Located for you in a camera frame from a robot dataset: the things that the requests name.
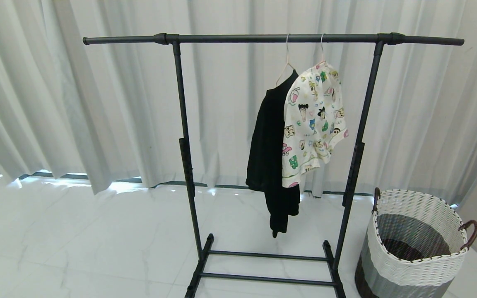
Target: clothing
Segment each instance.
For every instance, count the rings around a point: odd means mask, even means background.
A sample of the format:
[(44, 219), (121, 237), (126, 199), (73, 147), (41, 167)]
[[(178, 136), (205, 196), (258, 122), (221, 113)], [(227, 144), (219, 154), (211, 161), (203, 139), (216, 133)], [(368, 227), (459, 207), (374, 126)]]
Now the clothing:
[(305, 70), (284, 105), (282, 186), (293, 187), (301, 175), (328, 163), (335, 145), (348, 136), (337, 71), (327, 62)]
[(286, 232), (288, 215), (299, 213), (299, 185), (282, 187), (281, 144), (286, 94), (297, 79), (294, 72), (283, 83), (268, 90), (261, 103), (251, 140), (246, 185), (265, 193), (273, 236)]

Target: white curtain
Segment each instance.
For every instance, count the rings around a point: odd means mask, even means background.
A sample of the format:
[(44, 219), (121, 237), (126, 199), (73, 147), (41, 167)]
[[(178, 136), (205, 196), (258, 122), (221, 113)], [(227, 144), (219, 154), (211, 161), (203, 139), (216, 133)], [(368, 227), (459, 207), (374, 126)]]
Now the white curtain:
[[(409, 188), (452, 202), (475, 179), (475, 0), (0, 0), (0, 173), (85, 172), (95, 192), (136, 176), (147, 186), (184, 180), (171, 47), (82, 44), (82, 36), (160, 32), (464, 38), (462, 47), (386, 46), (357, 192)], [(320, 59), (319, 45), (289, 47), (298, 72)], [(286, 47), (181, 49), (195, 181), (244, 185), (257, 110)], [(373, 45), (330, 43), (324, 53), (342, 77), (350, 137), (308, 175), (315, 195), (345, 189)]]

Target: black metal clothes rack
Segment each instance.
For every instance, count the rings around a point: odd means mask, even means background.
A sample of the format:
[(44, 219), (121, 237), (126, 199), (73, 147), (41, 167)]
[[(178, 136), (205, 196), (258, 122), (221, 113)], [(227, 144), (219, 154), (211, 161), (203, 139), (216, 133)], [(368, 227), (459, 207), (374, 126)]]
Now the black metal clothes rack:
[[(174, 53), (174, 62), (176, 63), (176, 79), (178, 80), (178, 94), (180, 99), (180, 113), (183, 128), (183, 138), (180, 138), (180, 151), (183, 161), (183, 171), (185, 174), (185, 182), (187, 185), (187, 193), (189, 196), (189, 205), (191, 209), (191, 217), (193, 219), (193, 228), (195, 232), (196, 249), (198, 252), (198, 265), (193, 273), (190, 285), (187, 287), (185, 294), (186, 298), (193, 298), (195, 296), (198, 284), (202, 277), (212, 277), (218, 279), (240, 279), (246, 281), (272, 281), (277, 283), (292, 283), (303, 285), (318, 285), (333, 287), (337, 298), (346, 298), (343, 290), (343, 284), (338, 274), (338, 266), (343, 247), (343, 240), (347, 231), (347, 224), (349, 222), (349, 215), (356, 188), (356, 181), (362, 155), (364, 152), (364, 129), (366, 125), (367, 115), (369, 113), (369, 106), (371, 105), (371, 96), (373, 95), (373, 88), (378, 72), (378, 65), (382, 56), (384, 45), (399, 45), (400, 43), (424, 43), (432, 45), (451, 45), (461, 46), (464, 42), (462, 39), (456, 38), (441, 38), (429, 36), (405, 36), (399, 33), (390, 34), (291, 34), (289, 36), (283, 34), (259, 34), (259, 35), (179, 35), (179, 34), (156, 34), (153, 36), (118, 36), (118, 37), (98, 37), (82, 39), (85, 45), (98, 43), (138, 43), (138, 42), (153, 42), (160, 45), (172, 44)], [(198, 219), (195, 207), (195, 183), (193, 179), (193, 165), (191, 163), (191, 150), (189, 145), (189, 127), (187, 122), (187, 110), (185, 104), (185, 92), (183, 90), (183, 73), (181, 68), (181, 43), (284, 43), (284, 42), (365, 42), (374, 43), (375, 51), (373, 53), (373, 64), (371, 66), (371, 73), (367, 83), (367, 90), (360, 117), (360, 124), (358, 126), (358, 133), (356, 135), (356, 143), (354, 144), (354, 151), (352, 154), (352, 161), (349, 170), (349, 177), (347, 178), (346, 189), (343, 194), (342, 205), (345, 207), (343, 211), (343, 218), (340, 227), (340, 233), (337, 240), (336, 253), (333, 256), (331, 245), (329, 241), (323, 242), (323, 251), (325, 257), (307, 257), (307, 256), (288, 256), (275, 255), (271, 253), (251, 253), (251, 252), (237, 252), (237, 251), (220, 251), (212, 250), (211, 246), (214, 241), (214, 236), (209, 234), (204, 247), (201, 246), (200, 230), (198, 228)], [(232, 274), (219, 274), (204, 272), (207, 259), (210, 255), (225, 255), (225, 256), (243, 256), (243, 257), (260, 257), (260, 258), (276, 258), (276, 259), (290, 259), (290, 260), (306, 260), (316, 262), (326, 262), (329, 266), (331, 281), (307, 281), (302, 279), (277, 279), (274, 277), (262, 276), (245, 276)]]

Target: black garment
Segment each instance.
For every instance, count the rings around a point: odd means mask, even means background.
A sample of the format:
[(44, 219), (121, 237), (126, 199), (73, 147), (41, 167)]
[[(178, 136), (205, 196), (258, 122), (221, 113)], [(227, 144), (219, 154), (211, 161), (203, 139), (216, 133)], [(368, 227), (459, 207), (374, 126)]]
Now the black garment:
[(257, 114), (248, 160), (246, 185), (265, 193), (274, 238), (277, 232), (286, 233), (288, 215), (299, 213), (299, 185), (291, 188), (282, 186), (284, 102), (297, 77), (294, 70), (279, 86), (266, 91)]

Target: rack bottom crossbar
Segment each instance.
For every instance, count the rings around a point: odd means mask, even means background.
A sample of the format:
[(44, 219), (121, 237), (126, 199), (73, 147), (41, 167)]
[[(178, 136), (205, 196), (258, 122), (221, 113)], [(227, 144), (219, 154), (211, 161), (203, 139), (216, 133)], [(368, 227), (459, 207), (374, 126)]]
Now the rack bottom crossbar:
[[(193, 273), (193, 279), (191, 279), (190, 285), (187, 287), (187, 293), (185, 298), (194, 298), (200, 279), (202, 277), (209, 277), (214, 279), (236, 279), (242, 281), (268, 281), (274, 283), (288, 283), (288, 284), (300, 284), (300, 285), (315, 285), (315, 286), (330, 286), (334, 288), (337, 298), (346, 298), (343, 291), (343, 285), (341, 283), (340, 276), (337, 270), (333, 269), (334, 257), (332, 254), (329, 241), (323, 242), (323, 251), (325, 258), (321, 257), (307, 257), (307, 256), (289, 256), (289, 255), (275, 255), (272, 253), (253, 253), (253, 252), (237, 252), (237, 251), (221, 251), (211, 250), (212, 243), (214, 242), (214, 236), (209, 234), (207, 237), (204, 249), (202, 249), (201, 260), (198, 261), (195, 272)], [(289, 259), (289, 260), (306, 260), (306, 261), (320, 261), (327, 262), (329, 265), (329, 272), (331, 274), (332, 281), (307, 281), (304, 279), (279, 279), (276, 277), (263, 277), (263, 276), (248, 276), (248, 275), (233, 275), (233, 274), (220, 274), (220, 273), (208, 273), (204, 272), (205, 265), (209, 255), (224, 255), (224, 256), (240, 256), (240, 257), (259, 257), (259, 258), (276, 258), (276, 259)]]

